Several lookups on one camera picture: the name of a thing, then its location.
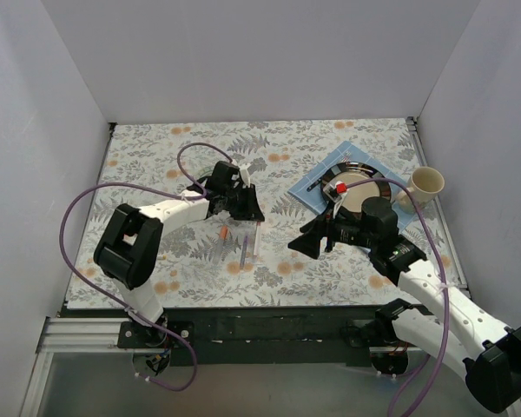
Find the pink white pen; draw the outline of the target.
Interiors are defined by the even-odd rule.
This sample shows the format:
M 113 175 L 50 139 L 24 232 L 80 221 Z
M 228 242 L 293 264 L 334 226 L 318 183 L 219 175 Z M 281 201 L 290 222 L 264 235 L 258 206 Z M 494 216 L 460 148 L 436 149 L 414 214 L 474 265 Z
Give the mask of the pink white pen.
M 254 231 L 254 243 L 253 243 L 253 251 L 252 251 L 252 259 L 256 261 L 259 256 L 259 246 L 261 241 L 261 222 L 256 222 L 255 231 Z

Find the grey highlighter pen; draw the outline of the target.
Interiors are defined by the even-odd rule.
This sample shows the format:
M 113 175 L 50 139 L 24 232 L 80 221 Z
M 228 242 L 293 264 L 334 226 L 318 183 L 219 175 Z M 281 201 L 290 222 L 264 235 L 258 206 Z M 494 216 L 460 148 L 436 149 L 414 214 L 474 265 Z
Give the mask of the grey highlighter pen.
M 223 253 L 227 235 L 228 235 L 228 226 L 223 225 L 221 227 L 220 233 L 218 234 L 218 239 L 217 239 L 215 250 L 214 250 L 214 257 L 213 257 L 214 265 L 217 265 L 221 260 L 221 256 Z

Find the purple pen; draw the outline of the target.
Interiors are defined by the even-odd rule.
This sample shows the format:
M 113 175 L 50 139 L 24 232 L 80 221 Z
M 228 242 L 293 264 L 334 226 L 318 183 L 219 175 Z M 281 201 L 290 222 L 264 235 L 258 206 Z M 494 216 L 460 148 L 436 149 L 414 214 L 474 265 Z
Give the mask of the purple pen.
M 244 270 L 244 268 L 245 268 L 245 263 L 246 263 L 246 259 L 247 259 L 248 242 L 249 242 L 249 235 L 245 235 L 243 242 L 242 242 L 242 246 L 241 246 L 241 258 L 240 258 L 240 264 L 239 264 L 240 270 Z

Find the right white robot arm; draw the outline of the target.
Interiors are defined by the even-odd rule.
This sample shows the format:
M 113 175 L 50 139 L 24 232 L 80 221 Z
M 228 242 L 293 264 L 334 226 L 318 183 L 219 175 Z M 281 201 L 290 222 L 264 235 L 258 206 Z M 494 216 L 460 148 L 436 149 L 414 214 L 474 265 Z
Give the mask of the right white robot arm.
M 408 341 L 463 378 L 475 400 L 502 413 L 521 398 L 521 326 L 512 328 L 486 313 L 457 287 L 441 280 L 425 253 L 399 233 L 391 203 L 370 197 L 358 219 L 328 208 L 300 228 L 288 247 L 312 259 L 335 243 L 367 249 L 373 267 L 423 305 L 425 316 L 396 300 L 375 316 L 375 333 L 386 345 Z

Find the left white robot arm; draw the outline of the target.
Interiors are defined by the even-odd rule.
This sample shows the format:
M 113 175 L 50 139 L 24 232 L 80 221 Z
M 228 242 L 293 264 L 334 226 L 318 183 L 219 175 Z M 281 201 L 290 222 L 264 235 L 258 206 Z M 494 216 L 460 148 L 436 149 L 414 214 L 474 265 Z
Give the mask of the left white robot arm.
M 146 346 L 159 347 L 168 335 L 166 324 L 159 321 L 163 307 L 150 281 L 162 237 L 224 211 L 237 222 L 265 221 L 248 166 L 219 161 L 211 175 L 174 197 L 139 208 L 124 203 L 115 209 L 94 262 L 115 281 Z

